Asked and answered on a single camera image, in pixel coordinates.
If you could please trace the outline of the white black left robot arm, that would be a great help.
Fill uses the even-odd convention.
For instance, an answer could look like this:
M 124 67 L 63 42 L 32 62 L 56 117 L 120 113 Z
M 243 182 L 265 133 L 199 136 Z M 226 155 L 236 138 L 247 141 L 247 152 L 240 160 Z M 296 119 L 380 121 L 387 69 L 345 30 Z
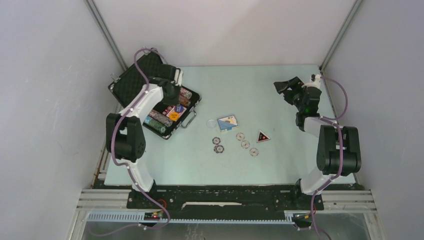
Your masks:
M 141 159 L 147 146 L 143 123 L 158 103 L 178 104 L 183 71 L 164 64 L 158 76 L 147 77 L 139 67 L 136 69 L 145 83 L 123 110 L 106 117 L 106 148 L 113 163 L 126 169 L 133 189 L 141 192 L 138 201 L 145 208 L 153 208 L 158 194 L 151 190 L 154 179 Z

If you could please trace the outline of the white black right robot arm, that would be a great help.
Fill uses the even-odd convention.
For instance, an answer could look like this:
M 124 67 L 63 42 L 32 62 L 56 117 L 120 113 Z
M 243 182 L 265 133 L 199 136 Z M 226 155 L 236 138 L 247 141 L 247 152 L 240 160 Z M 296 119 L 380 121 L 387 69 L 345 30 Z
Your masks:
M 308 206 L 311 196 L 319 195 L 337 178 L 347 177 L 361 169 L 358 129 L 340 125 L 338 116 L 327 117 L 319 113 L 323 82 L 336 84 L 347 95 L 339 82 L 321 74 L 313 74 L 309 82 L 294 77 L 273 84 L 277 93 L 296 107 L 296 126 L 318 139 L 316 166 L 306 177 L 298 180 L 296 191 L 290 196 L 291 204 L 297 209 Z

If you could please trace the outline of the clear dealer button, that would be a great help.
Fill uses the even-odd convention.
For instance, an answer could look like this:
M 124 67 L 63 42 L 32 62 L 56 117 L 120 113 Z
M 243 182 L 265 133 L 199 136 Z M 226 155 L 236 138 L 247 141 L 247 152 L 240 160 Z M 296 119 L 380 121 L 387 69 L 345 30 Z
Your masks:
M 215 119 L 209 119 L 209 120 L 206 122 L 206 126 L 207 126 L 208 128 L 210 128 L 210 129 L 213 129 L 213 128 L 215 128 L 215 127 L 217 126 L 217 122 L 216 122 L 216 120 L 215 120 Z

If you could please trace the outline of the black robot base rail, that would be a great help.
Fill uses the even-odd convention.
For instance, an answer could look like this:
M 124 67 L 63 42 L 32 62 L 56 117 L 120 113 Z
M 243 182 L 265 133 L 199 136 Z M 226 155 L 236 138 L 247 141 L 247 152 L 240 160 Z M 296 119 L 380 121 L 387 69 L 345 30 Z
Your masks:
M 301 193 L 295 185 L 155 185 L 143 195 L 132 190 L 128 209 L 164 207 L 173 220 L 282 221 L 285 212 L 310 214 L 324 209 L 320 195 Z

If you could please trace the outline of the red black triangle token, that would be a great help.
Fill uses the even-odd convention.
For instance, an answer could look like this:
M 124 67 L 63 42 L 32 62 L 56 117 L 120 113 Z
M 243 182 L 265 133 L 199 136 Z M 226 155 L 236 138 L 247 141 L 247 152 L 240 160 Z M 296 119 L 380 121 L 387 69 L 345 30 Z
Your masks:
M 268 135 L 266 135 L 262 130 L 258 131 L 258 136 L 256 141 L 257 143 L 263 143 L 269 140 L 271 140 L 271 138 Z

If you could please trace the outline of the blue card deck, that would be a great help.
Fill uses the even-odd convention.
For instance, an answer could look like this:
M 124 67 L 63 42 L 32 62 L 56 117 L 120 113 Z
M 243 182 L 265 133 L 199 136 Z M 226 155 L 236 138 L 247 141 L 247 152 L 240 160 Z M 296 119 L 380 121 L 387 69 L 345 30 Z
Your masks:
M 229 115 L 217 119 L 218 127 L 221 132 L 227 132 L 239 127 L 235 115 Z

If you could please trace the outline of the blue small blind button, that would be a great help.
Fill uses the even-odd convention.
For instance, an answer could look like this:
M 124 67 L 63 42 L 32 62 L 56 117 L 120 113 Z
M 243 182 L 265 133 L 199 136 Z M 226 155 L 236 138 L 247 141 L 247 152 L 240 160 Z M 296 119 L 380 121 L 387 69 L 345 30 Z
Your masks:
M 180 104 L 175 106 L 175 108 L 174 108 L 174 111 L 178 114 L 183 114 L 185 112 L 185 110 L 186 110 L 186 108 L 184 106 L 180 105 Z

